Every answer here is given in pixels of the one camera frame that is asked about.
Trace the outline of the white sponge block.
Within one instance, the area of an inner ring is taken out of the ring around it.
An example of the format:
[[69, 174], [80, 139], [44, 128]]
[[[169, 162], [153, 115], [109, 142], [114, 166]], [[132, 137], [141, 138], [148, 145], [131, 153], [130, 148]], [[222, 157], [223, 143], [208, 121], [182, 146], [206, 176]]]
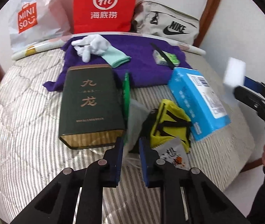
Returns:
[[229, 88], [235, 88], [244, 84], [246, 63], [229, 57], [223, 77], [223, 84]]

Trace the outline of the white persimmon snack packet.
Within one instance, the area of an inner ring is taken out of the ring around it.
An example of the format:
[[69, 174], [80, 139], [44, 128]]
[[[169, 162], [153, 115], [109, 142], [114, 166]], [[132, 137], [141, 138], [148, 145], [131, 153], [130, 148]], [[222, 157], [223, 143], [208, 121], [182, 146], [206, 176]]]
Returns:
[[173, 138], [154, 148], [154, 150], [158, 152], [161, 159], [171, 163], [176, 168], [184, 170], [190, 169], [187, 153], [179, 138]]

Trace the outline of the yellow black pouch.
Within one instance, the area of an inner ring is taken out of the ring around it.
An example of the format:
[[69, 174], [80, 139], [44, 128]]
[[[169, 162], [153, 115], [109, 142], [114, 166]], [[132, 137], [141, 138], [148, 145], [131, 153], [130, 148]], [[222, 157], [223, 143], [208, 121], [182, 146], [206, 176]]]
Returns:
[[171, 139], [179, 138], [185, 152], [189, 153], [191, 126], [191, 120], [182, 108], [171, 100], [163, 99], [150, 131], [150, 147], [156, 148]]

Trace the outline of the green wet wipes pack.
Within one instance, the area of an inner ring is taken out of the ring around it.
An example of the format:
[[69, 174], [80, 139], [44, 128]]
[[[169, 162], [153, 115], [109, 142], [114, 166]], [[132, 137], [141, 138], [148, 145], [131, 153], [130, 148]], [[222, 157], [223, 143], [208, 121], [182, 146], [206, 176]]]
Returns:
[[123, 116], [125, 124], [128, 122], [129, 110], [130, 110], [130, 75], [128, 72], [124, 75], [124, 81], [122, 84], [123, 91]]

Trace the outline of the white work glove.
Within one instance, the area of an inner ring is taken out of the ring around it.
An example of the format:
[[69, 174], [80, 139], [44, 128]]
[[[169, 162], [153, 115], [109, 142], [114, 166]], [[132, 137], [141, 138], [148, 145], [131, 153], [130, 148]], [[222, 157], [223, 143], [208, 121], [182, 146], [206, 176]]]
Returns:
[[91, 55], [95, 55], [103, 58], [112, 68], [116, 68], [131, 59], [130, 56], [112, 46], [107, 39], [99, 34], [77, 39], [72, 41], [71, 45], [84, 63], [90, 62]]

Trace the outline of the foam bag with black strap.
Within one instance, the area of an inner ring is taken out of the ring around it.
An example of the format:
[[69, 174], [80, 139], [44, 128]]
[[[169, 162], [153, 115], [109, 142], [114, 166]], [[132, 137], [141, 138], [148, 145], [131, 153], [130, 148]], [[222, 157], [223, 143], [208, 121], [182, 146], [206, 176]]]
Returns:
[[135, 99], [130, 100], [127, 121], [126, 141], [123, 155], [126, 156], [135, 146], [142, 130], [142, 125], [147, 119], [150, 110]]

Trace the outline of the blue tissue pack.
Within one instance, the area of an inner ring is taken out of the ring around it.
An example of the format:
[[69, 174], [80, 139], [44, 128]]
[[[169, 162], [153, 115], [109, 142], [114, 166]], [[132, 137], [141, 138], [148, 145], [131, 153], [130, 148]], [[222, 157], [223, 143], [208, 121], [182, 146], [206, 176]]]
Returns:
[[199, 71], [176, 67], [168, 86], [179, 107], [191, 119], [196, 141], [230, 124], [222, 102]]

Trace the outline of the dark green tea tin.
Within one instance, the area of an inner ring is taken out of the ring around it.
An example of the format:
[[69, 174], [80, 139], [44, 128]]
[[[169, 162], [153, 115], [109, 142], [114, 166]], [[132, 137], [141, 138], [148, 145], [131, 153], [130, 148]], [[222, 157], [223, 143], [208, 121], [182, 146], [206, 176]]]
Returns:
[[59, 116], [59, 139], [70, 149], [110, 146], [125, 131], [119, 93], [108, 64], [70, 67]]

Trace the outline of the striped quilted mattress cover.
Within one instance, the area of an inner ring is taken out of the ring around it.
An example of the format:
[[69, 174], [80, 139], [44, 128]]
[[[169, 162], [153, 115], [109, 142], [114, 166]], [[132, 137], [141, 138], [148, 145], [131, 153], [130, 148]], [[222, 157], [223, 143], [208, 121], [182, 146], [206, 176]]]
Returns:
[[[0, 83], [0, 218], [10, 223], [64, 168], [89, 166], [107, 148], [71, 150], [58, 139], [61, 93], [42, 85], [56, 79], [64, 64], [62, 50], [50, 50], [18, 60]], [[187, 62], [201, 71], [220, 97], [222, 80], [199, 55]], [[166, 85], [131, 90], [131, 97], [149, 110], [162, 99], [174, 100]], [[220, 189], [239, 174], [254, 149], [253, 136], [239, 107], [223, 103], [231, 123], [192, 142], [188, 155]], [[104, 189], [103, 223], [159, 223], [159, 190], [148, 189], [142, 171], [123, 164], [117, 188]]]

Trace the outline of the purple towel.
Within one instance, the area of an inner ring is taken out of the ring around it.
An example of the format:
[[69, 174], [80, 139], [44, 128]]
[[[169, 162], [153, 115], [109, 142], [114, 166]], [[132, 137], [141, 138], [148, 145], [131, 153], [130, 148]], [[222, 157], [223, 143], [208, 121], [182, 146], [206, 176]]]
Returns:
[[[191, 68], [180, 48], [172, 46], [166, 41], [124, 34], [105, 34], [103, 37], [116, 49], [130, 57], [129, 62], [116, 67], [114, 72], [120, 80], [123, 80], [125, 73], [129, 72], [132, 85], [136, 88], [167, 84], [171, 78], [170, 67], [156, 64], [152, 44], [155, 44], [163, 52], [174, 54], [180, 62], [179, 67]], [[61, 49], [65, 52], [64, 66], [56, 81], [47, 81], [43, 84], [48, 91], [62, 91], [67, 70], [72, 66], [85, 65], [71, 45], [73, 41], [83, 38], [83, 36], [71, 38], [62, 46]]]

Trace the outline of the beige Nike bag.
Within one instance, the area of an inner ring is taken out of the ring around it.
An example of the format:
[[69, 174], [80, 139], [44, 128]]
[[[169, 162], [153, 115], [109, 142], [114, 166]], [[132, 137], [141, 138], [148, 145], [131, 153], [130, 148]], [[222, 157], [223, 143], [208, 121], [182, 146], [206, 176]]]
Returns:
[[132, 24], [137, 33], [173, 39], [192, 45], [199, 34], [199, 21], [168, 6], [143, 1], [135, 7]]

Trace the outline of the rolled white fruit-print mat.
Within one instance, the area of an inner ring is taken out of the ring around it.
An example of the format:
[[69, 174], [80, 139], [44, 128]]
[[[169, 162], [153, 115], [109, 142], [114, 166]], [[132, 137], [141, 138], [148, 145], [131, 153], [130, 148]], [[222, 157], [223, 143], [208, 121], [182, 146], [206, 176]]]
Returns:
[[79, 33], [79, 34], [71, 34], [62, 36], [59, 38], [52, 38], [48, 39], [46, 41], [41, 41], [38, 43], [34, 43], [30, 46], [27, 46], [15, 53], [13, 53], [11, 59], [14, 61], [17, 61], [19, 59], [22, 59], [24, 57], [28, 57], [30, 55], [34, 55], [40, 52], [49, 51], [53, 49], [57, 49], [62, 47], [67, 41], [70, 39], [75, 39], [75, 46], [95, 46], [97, 49], [106, 49], [108, 48], [109, 41], [103, 36], [105, 35], [131, 35], [134, 37], [144, 37], [144, 38], [152, 38], [152, 39], [159, 39], [161, 41], [166, 41], [170, 45], [178, 46], [180, 50], [182, 51], [188, 51], [190, 53], [198, 54], [198, 55], [205, 55], [206, 51], [192, 46], [188, 45], [187, 43], [175, 41], [173, 39], [169, 38], [162, 38], [159, 36], [149, 35], [149, 34], [142, 34], [142, 33], [132, 33], [132, 32], [102, 32], [101, 34], [96, 34], [94, 32], [88, 34], [88, 33]]

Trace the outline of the red Haidilao paper bag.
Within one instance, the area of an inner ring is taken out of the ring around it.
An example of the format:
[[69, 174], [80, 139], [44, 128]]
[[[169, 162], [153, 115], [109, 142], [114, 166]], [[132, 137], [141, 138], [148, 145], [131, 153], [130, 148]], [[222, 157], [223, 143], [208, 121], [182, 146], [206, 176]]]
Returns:
[[74, 33], [128, 32], [136, 0], [73, 0]]

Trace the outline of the white Miniso plastic bag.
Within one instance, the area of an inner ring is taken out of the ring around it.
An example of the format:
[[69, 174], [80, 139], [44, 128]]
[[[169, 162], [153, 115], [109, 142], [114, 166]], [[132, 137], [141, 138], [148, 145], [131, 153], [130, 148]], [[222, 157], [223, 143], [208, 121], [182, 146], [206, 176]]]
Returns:
[[9, 18], [12, 51], [72, 33], [72, 3], [73, 0], [13, 0]]

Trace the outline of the wooden door frame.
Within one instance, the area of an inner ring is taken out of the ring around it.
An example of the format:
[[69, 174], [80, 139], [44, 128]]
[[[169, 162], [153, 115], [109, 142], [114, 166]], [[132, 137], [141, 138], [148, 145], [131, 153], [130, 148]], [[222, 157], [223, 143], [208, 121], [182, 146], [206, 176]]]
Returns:
[[193, 46], [199, 47], [202, 43], [212, 20], [218, 10], [218, 6], [221, 0], [207, 0], [206, 7], [200, 19], [200, 28], [197, 38], [194, 40]]

